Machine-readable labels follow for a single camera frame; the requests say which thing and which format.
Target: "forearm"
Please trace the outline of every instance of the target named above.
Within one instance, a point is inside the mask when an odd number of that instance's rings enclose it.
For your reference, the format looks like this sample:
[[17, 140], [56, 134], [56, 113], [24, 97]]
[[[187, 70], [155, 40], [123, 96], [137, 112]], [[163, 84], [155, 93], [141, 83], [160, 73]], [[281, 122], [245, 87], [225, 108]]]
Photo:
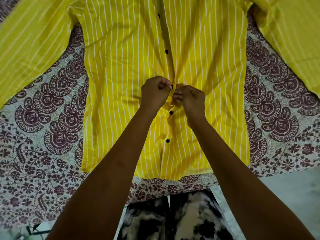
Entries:
[[193, 131], [247, 239], [313, 239], [296, 215], [234, 154], [207, 121]]
[[77, 239], [78, 234], [113, 239], [152, 120], [148, 111], [137, 111], [67, 203], [48, 239]]

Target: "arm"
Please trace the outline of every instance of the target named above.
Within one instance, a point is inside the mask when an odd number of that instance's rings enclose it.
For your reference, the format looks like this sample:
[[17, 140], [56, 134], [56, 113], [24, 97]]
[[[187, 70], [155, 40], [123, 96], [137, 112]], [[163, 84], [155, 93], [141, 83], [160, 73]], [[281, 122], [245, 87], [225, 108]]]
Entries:
[[134, 171], [172, 83], [157, 76], [141, 88], [141, 105], [114, 146], [66, 204], [47, 240], [113, 239]]
[[178, 86], [173, 97], [182, 103], [196, 135], [246, 239], [314, 239], [298, 217], [239, 160], [205, 117], [205, 94]]

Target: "person's right arm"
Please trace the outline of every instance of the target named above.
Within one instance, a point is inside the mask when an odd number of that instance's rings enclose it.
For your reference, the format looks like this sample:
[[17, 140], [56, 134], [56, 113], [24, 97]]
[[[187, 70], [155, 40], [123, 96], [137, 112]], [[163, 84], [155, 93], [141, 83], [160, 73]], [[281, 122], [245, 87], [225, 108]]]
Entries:
[[205, 94], [178, 85], [173, 98], [182, 103], [246, 239], [314, 239], [298, 217], [242, 163], [205, 116]]

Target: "flower pattern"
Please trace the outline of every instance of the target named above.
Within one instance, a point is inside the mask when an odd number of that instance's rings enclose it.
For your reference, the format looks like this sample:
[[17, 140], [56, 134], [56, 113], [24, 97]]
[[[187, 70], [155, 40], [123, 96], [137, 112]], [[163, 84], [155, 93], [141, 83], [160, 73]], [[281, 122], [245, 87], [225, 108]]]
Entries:
[[[18, 0], [0, 0], [0, 22]], [[270, 48], [249, 15], [245, 119], [259, 177], [320, 165], [320, 101]], [[87, 177], [80, 170], [88, 94], [82, 29], [51, 68], [0, 110], [0, 227], [54, 220]], [[134, 177], [127, 204], [201, 190], [214, 174]]]

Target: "leg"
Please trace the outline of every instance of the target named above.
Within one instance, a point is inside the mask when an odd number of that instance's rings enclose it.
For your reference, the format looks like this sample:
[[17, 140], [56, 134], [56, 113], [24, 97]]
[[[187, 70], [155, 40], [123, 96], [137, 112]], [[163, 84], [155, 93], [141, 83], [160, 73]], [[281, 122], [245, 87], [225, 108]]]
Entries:
[[167, 197], [130, 204], [118, 240], [171, 239], [172, 230]]
[[233, 239], [210, 189], [170, 196], [176, 240]]

